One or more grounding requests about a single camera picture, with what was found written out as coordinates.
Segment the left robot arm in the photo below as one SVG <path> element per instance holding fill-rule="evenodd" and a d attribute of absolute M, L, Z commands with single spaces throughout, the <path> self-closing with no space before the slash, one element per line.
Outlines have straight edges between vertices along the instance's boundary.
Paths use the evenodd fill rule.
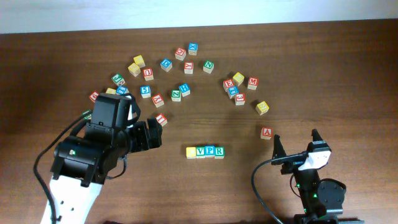
<path fill-rule="evenodd" d="M 47 196 L 42 223 L 84 223 L 118 161 L 161 146 L 162 126 L 154 118 L 140 121 L 140 115 L 130 93 L 100 93 L 94 109 L 66 128 L 68 136 L 51 143 L 55 152 L 49 184 L 34 171 Z"/>

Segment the red A block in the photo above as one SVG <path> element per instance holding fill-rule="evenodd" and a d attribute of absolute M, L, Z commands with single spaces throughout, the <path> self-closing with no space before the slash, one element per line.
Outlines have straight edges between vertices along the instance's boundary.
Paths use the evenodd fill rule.
<path fill-rule="evenodd" d="M 262 127 L 261 129 L 261 139 L 269 140 L 272 138 L 272 128 Z"/>

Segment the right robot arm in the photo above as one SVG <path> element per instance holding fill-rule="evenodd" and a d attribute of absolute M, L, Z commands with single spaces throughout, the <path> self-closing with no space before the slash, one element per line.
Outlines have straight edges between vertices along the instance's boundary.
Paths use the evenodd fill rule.
<path fill-rule="evenodd" d="M 335 179 L 321 179 L 318 170 L 328 164 L 331 148 L 316 129 L 312 141 L 301 153 L 287 155 L 280 136 L 274 136 L 273 166 L 281 165 L 282 175 L 292 174 L 298 188 L 304 213 L 294 216 L 295 223 L 338 223 L 343 213 L 346 186 Z"/>

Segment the green V block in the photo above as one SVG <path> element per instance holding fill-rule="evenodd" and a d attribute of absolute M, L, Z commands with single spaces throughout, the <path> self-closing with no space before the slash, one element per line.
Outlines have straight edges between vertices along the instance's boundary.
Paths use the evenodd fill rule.
<path fill-rule="evenodd" d="M 196 158 L 205 158 L 205 148 L 203 146 L 196 147 Z"/>

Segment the blue P block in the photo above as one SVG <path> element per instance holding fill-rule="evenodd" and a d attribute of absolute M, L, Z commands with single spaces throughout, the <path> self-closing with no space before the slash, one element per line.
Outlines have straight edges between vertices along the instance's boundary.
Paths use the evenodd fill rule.
<path fill-rule="evenodd" d="M 215 157 L 214 146 L 205 146 L 205 157 Z"/>

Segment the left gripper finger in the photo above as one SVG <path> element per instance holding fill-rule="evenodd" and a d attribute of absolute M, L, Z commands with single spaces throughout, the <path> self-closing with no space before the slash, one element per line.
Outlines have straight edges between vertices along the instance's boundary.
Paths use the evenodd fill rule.
<path fill-rule="evenodd" d="M 162 145 L 162 125 L 155 118 L 147 119 L 147 124 L 149 149 L 160 147 Z"/>
<path fill-rule="evenodd" d="M 146 151 L 149 150 L 148 146 L 148 128 L 144 121 L 138 121 L 133 126 L 134 134 L 134 151 Z"/>

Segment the yellow C block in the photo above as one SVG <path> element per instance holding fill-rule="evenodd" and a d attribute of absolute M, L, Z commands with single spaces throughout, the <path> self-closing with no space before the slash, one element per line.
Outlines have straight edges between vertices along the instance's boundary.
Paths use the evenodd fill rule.
<path fill-rule="evenodd" d="M 186 148 L 186 158 L 187 159 L 195 159 L 197 156 L 196 147 L 187 147 Z"/>

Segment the green R block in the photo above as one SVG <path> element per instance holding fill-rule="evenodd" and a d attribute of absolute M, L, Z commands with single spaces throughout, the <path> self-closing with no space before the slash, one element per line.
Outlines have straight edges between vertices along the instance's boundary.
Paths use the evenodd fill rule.
<path fill-rule="evenodd" d="M 225 157 L 224 147 L 215 147 L 215 159 L 223 159 Z"/>

